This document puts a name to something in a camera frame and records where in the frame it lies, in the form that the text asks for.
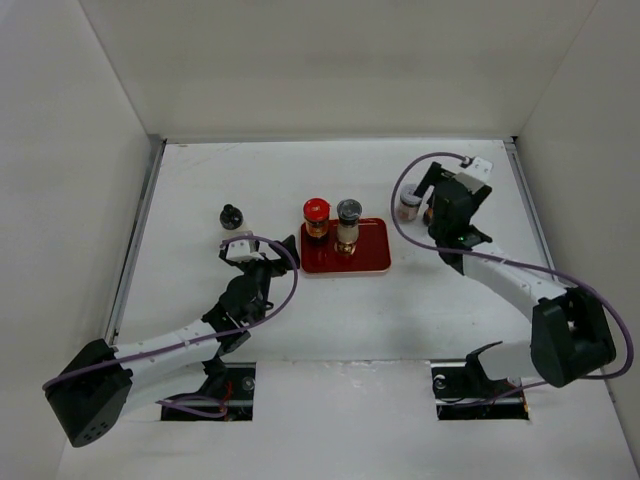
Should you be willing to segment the red lid dark sauce jar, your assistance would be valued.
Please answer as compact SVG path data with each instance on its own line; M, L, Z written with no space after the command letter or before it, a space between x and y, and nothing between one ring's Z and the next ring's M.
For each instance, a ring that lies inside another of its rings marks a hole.
M423 213L423 223L429 227L432 222L433 222L433 208L428 205L427 208L425 209L424 213Z

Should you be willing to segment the clear cap grinder bottle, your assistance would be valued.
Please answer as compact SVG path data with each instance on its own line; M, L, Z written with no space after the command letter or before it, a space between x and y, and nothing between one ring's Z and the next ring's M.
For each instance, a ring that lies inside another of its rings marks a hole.
M351 255L359 238L359 220L362 205L355 199L341 200L337 207L338 224L336 227L336 251Z

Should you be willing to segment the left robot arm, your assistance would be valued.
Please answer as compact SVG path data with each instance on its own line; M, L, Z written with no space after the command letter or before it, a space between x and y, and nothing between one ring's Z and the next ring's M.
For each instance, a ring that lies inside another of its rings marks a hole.
M43 385L72 447L97 441L122 416L142 406L159 403L182 410L185 398L195 392L206 399L221 393L222 357L283 310L269 299L271 283L287 274L297 276L300 256L294 236L266 240L244 234L223 241L219 257L240 273L199 319L129 344L93 340Z

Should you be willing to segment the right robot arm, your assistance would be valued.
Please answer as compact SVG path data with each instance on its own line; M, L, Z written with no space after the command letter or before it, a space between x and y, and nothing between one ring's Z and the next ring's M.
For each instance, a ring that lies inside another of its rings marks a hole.
M474 158L453 173L431 164L417 188L426 196L424 222L439 256L513 306L529 322L531 336L497 342L467 356L464 384L483 396L509 377L534 377L560 388L611 363L614 341L600 300L583 287L567 287L510 265L492 238L471 219L489 196L489 162Z

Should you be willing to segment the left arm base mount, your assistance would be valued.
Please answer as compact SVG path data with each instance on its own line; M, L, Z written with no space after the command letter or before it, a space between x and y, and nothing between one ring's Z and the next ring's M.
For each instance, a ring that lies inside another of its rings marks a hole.
M213 364L212 373L192 393L165 400L161 422L250 422L253 420L257 364L255 362Z

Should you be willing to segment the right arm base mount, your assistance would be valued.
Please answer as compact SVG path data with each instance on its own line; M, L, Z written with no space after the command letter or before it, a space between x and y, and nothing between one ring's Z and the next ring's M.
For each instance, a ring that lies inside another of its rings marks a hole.
M510 393L518 384L507 378L490 380L481 369L479 355L497 346L488 344L464 359L431 364L432 391L440 421L529 420L523 392Z

